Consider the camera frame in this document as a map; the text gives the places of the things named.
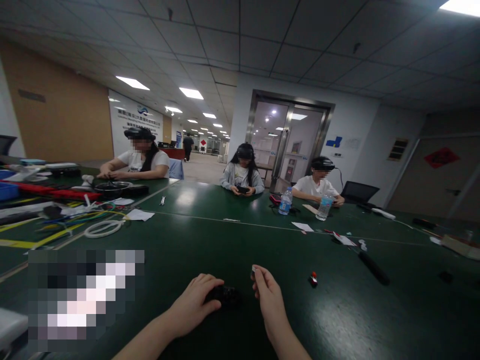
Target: girl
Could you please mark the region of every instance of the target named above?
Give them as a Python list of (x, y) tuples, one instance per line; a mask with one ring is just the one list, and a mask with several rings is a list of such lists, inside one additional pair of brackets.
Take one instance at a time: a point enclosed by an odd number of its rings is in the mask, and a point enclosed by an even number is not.
[[(134, 150), (129, 150), (100, 167), (100, 179), (162, 179), (169, 178), (170, 158), (155, 145), (155, 135), (150, 130), (131, 127), (123, 132), (131, 140)], [(117, 171), (128, 166), (128, 172)]]
[[(227, 164), (220, 179), (220, 185), (232, 191), (235, 195), (252, 196), (261, 194), (264, 183), (255, 165), (254, 148), (248, 143), (241, 144), (235, 155)], [(246, 194), (241, 194), (238, 187), (248, 188)]]

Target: red decoration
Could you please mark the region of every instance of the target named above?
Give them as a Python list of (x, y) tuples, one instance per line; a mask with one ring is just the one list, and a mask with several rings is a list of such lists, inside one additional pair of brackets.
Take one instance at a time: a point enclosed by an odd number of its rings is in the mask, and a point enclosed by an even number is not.
[(460, 160), (460, 157), (455, 155), (455, 153), (450, 150), (448, 147), (441, 148), (430, 155), (424, 157), (425, 161), (434, 169), (438, 169), (443, 165), (453, 163), (457, 160)]

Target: company logo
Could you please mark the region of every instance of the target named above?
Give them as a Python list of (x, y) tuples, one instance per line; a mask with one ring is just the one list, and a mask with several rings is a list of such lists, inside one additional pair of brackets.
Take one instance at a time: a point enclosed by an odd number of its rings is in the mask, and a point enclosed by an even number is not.
[(137, 109), (139, 114), (142, 114), (142, 115), (148, 115), (149, 114), (149, 110), (146, 107), (143, 107), (142, 105), (138, 105), (136, 107), (136, 109)]

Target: person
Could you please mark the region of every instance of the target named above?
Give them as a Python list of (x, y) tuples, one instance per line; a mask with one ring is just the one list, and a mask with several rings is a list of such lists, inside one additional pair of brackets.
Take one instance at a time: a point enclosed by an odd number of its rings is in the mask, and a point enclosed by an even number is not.
[(311, 161), (312, 174), (298, 180), (292, 188), (292, 195), (299, 199), (321, 203), (322, 196), (329, 194), (335, 198), (333, 206), (335, 208), (341, 207), (345, 203), (345, 199), (325, 178), (333, 169), (335, 169), (335, 165), (328, 157), (314, 158)]
[[(260, 301), (266, 334), (276, 355), (280, 360), (311, 360), (290, 326), (280, 286), (266, 268), (253, 267), (252, 288), (255, 298)], [(204, 302), (214, 287), (223, 284), (222, 279), (210, 274), (201, 273), (193, 278), (173, 305), (147, 324), (113, 360), (157, 359), (169, 343), (190, 333), (208, 315), (222, 307), (218, 300)]]
[[(104, 163), (100, 179), (162, 179), (169, 177), (170, 158), (155, 144), (155, 135), (147, 128), (131, 127), (123, 132), (131, 140), (132, 150)], [(128, 166), (128, 172), (118, 171)]]
[(183, 159), (184, 162), (190, 161), (190, 153), (194, 148), (194, 140), (190, 137), (190, 133), (186, 133), (186, 137), (183, 138), (183, 149), (185, 150), (185, 158)]
[[(220, 185), (235, 195), (246, 197), (261, 194), (265, 190), (264, 182), (260, 177), (255, 164), (254, 148), (249, 143), (241, 144), (223, 171)], [(238, 187), (248, 188), (246, 194), (241, 194)]]

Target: white t-shirt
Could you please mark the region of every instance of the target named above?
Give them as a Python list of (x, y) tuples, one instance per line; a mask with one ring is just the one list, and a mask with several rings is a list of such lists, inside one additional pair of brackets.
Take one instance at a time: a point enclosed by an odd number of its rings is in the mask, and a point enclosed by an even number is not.
[(242, 181), (249, 173), (249, 169), (245, 167), (241, 167), (239, 164), (233, 164), (233, 171), (235, 172), (235, 186), (242, 186)]
[(312, 176), (304, 176), (294, 186), (295, 189), (301, 191), (302, 193), (306, 193), (309, 195), (313, 195), (316, 197), (321, 197), (323, 194), (329, 194), (333, 197), (340, 195), (337, 190), (332, 186), (330, 181), (323, 178), (320, 180), (320, 185), (317, 185)]
[[(144, 162), (145, 162), (144, 160), (142, 160), (142, 154), (134, 150), (128, 150), (124, 152), (123, 154), (118, 156), (118, 159), (122, 163), (125, 163), (128, 165), (129, 173), (138, 173), (142, 169), (142, 166), (144, 165)], [(170, 158), (162, 150), (159, 150), (151, 160), (150, 169), (155, 170), (158, 165), (167, 165), (168, 168), (170, 168)], [(170, 174), (169, 174), (169, 171), (167, 171), (167, 173), (165, 174), (165, 178), (169, 178), (169, 177), (170, 177)]]

